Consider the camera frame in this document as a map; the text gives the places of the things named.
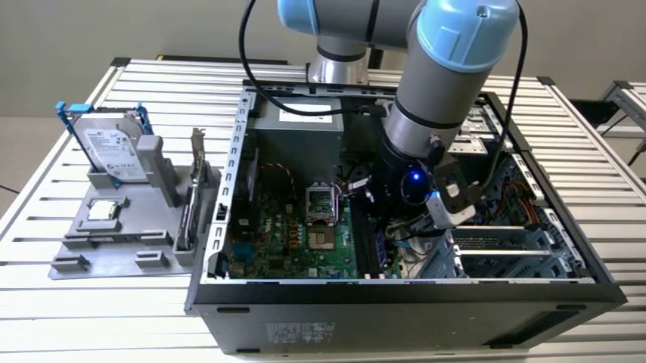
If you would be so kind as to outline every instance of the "aluminum slotted table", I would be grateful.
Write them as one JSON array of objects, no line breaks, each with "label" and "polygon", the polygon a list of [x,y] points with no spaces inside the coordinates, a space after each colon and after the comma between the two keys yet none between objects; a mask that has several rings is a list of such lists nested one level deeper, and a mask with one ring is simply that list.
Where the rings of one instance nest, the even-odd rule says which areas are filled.
[{"label": "aluminum slotted table", "polygon": [[[304,80],[304,68],[255,66],[260,79]],[[399,72],[371,71],[371,84],[395,86]],[[143,101],[164,154],[192,160],[192,127],[206,130],[206,150],[223,166],[230,147],[239,64],[158,60],[116,62],[88,103],[134,107]],[[493,76],[485,90],[507,103],[511,78]],[[646,187],[591,129],[558,87],[523,78],[514,120],[582,230],[623,285],[629,303],[526,353],[494,360],[646,361]],[[87,159],[63,134],[0,220],[0,361],[236,361],[218,350],[199,318],[184,316],[188,276],[52,281],[48,262],[60,247],[90,183]],[[329,361],[481,361],[478,355],[317,355]]]}]

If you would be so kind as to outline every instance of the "label sticker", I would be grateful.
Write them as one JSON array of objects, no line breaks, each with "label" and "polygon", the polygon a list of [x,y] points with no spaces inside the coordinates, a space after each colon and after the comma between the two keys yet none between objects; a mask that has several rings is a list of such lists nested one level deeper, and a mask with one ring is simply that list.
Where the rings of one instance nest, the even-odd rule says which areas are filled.
[{"label": "label sticker", "polygon": [[119,130],[87,129],[86,137],[106,172],[123,182],[147,180],[131,138]]},{"label": "label sticker", "polygon": [[[284,104],[287,107],[309,112],[331,111],[329,104]],[[284,110],[279,111],[279,120],[286,123],[333,123],[333,116],[300,116]]]},{"label": "label sticker", "polygon": [[267,323],[267,338],[274,344],[329,343],[335,323]]}]

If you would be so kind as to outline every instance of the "floor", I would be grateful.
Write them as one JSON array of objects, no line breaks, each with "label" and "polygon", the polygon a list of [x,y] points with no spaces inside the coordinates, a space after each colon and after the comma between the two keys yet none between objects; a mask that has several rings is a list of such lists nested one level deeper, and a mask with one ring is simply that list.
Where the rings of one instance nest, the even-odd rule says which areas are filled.
[{"label": "floor", "polygon": [[[55,117],[0,117],[0,185],[20,191],[64,131]],[[0,188],[0,216],[16,194]]]}]

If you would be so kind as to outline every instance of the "electronic component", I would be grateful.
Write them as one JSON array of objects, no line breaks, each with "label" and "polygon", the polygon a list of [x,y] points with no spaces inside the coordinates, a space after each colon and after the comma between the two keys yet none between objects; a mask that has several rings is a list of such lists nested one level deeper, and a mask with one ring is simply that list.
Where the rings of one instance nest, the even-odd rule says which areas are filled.
[{"label": "electronic component", "polygon": [[338,198],[334,187],[326,183],[314,183],[304,190],[304,217],[309,225],[327,224],[338,221]]},{"label": "electronic component", "polygon": [[254,245],[248,242],[234,244],[234,261],[251,263],[254,261]]},{"label": "electronic component", "polygon": [[282,259],[270,259],[270,269],[271,270],[284,269],[284,261]]},{"label": "electronic component", "polygon": [[110,221],[119,210],[119,203],[114,200],[95,200],[88,211],[88,221]]},{"label": "electronic component", "polygon": [[334,250],[334,228],[310,227],[307,230],[309,248],[311,250]]}]

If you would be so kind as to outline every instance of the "gray parts holder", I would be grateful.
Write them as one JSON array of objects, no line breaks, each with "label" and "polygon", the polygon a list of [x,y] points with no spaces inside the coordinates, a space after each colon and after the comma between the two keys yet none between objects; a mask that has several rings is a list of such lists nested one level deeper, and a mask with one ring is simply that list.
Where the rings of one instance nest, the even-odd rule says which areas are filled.
[{"label": "gray parts holder", "polygon": [[148,183],[115,186],[107,173],[88,173],[92,185],[50,278],[191,272],[195,250],[208,236],[220,172],[204,161],[203,151],[191,167],[174,167],[163,144],[162,137],[144,135],[136,145]]}]

